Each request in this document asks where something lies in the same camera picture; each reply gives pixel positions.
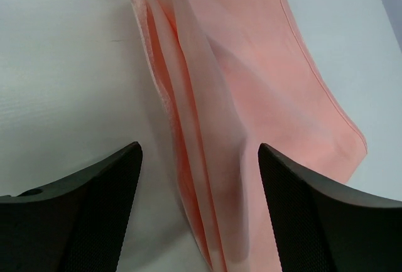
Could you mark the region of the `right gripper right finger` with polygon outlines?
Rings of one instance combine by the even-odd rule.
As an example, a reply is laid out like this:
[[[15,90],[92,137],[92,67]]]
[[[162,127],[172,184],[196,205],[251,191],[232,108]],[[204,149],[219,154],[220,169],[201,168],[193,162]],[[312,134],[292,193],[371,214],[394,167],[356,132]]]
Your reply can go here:
[[[336,182],[267,144],[258,162],[283,271],[401,270],[401,202]]]

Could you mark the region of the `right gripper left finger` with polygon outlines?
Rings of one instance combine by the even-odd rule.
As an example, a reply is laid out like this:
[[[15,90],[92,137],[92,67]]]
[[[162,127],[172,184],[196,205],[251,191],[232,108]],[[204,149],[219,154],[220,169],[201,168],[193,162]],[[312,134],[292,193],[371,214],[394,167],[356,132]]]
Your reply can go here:
[[[1,270],[115,271],[133,206],[142,149],[17,196],[1,197]]]

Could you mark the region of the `pink cloth napkin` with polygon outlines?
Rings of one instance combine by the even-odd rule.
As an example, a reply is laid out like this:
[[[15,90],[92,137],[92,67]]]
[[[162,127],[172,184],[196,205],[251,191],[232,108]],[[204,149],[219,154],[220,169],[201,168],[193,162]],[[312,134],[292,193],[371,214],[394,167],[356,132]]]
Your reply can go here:
[[[279,271],[258,166],[268,143],[345,183],[367,153],[287,0],[131,0],[170,121],[185,213],[212,271]]]

